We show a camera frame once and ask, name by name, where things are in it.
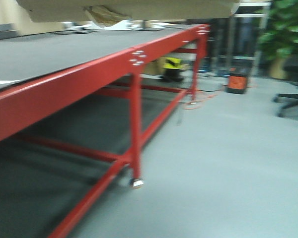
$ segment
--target cardboard box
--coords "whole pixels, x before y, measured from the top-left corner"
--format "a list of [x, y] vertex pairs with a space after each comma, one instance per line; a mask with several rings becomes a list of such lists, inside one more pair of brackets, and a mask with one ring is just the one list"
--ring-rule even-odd
[[165, 63], [165, 57], [160, 57], [150, 63], [147, 63], [143, 73], [149, 74], [149, 75], [163, 75], [164, 63]]

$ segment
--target yellow object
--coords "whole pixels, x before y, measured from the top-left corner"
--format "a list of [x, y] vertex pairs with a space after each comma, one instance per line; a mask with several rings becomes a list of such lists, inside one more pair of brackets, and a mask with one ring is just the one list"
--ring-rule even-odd
[[181, 68], [181, 59], [167, 57], [163, 68], [180, 69]]

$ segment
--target gray floor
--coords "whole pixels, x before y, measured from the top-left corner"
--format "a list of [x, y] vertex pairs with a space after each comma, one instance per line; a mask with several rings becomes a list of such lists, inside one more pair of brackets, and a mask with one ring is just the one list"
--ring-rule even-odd
[[[222, 78], [203, 78], [199, 87], [212, 90], [221, 83]], [[298, 90], [268, 78], [254, 78], [252, 85], [255, 83], [258, 87], [248, 89], [245, 95], [221, 92], [199, 109], [176, 110], [143, 150], [145, 186], [130, 190], [127, 186], [130, 171], [124, 170], [69, 237], [298, 238], [298, 110], [291, 110], [286, 118], [278, 118], [275, 113], [281, 104], [271, 102], [276, 93]], [[57, 159], [51, 151], [45, 151], [40, 157], [36, 147], [25, 148], [31, 153], [19, 156], [19, 162], [27, 160], [29, 165], [33, 159], [49, 158], [52, 164]], [[9, 153], [0, 148], [0, 156], [8, 158]], [[62, 154], [64, 165], [65, 157], [72, 164], [78, 159]], [[34, 178], [20, 175], [19, 182], [0, 176], [6, 183], [21, 183], [25, 188], [24, 183], [35, 182], [39, 173], [51, 173], [48, 175], [51, 180], [64, 182], [63, 189], [56, 190], [54, 184], [45, 180], [37, 197], [30, 192], [18, 196], [15, 191], [11, 196], [0, 194], [0, 206], [5, 206], [11, 219], [18, 218], [13, 211], [15, 204], [23, 202], [23, 206], [33, 209], [27, 214], [30, 218], [21, 219], [19, 227], [14, 228], [19, 236], [6, 231], [8, 235], [0, 238], [30, 237], [21, 234], [38, 223], [33, 221], [34, 217], [45, 226], [31, 234], [44, 237], [46, 230], [59, 220], [57, 216], [65, 214], [66, 208], [58, 205], [77, 200], [73, 193], [83, 194], [88, 189], [94, 167], [105, 167], [102, 163], [80, 159], [79, 168], [62, 165], [43, 170], [41, 167], [32, 174]], [[37, 168], [34, 164], [32, 161], [31, 167]], [[13, 173], [18, 166], [1, 164], [0, 170]], [[67, 178], [66, 169], [76, 176], [70, 174]], [[34, 197], [32, 203], [28, 197]], [[51, 197], [55, 203], [47, 202]], [[11, 220], [4, 215], [0, 219], [4, 219], [0, 230], [11, 226]]]

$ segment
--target black cable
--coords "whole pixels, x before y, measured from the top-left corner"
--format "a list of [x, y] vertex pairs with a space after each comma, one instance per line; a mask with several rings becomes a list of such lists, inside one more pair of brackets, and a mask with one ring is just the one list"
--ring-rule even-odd
[[164, 28], [171, 28], [171, 29], [180, 29], [180, 30], [186, 30], [186, 28], [181, 27], [172, 27], [172, 26], [163, 26]]
[[93, 32], [97, 32], [97, 30], [86, 30], [86, 29], [64, 30], [64, 31], [55, 31], [52, 33], [56, 34], [56, 35], [75, 35], [75, 34], [88, 34], [88, 33], [93, 33]]

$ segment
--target red table leg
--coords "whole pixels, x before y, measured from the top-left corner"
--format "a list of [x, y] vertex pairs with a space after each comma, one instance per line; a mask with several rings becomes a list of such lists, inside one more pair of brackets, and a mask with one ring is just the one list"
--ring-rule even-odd
[[130, 167], [133, 169], [133, 178], [130, 186], [133, 188], [141, 187], [144, 182], [140, 178], [141, 168], [141, 147], [142, 147], [142, 126], [141, 126], [141, 77], [140, 72], [135, 72], [131, 76], [130, 84], [130, 127], [132, 154]]

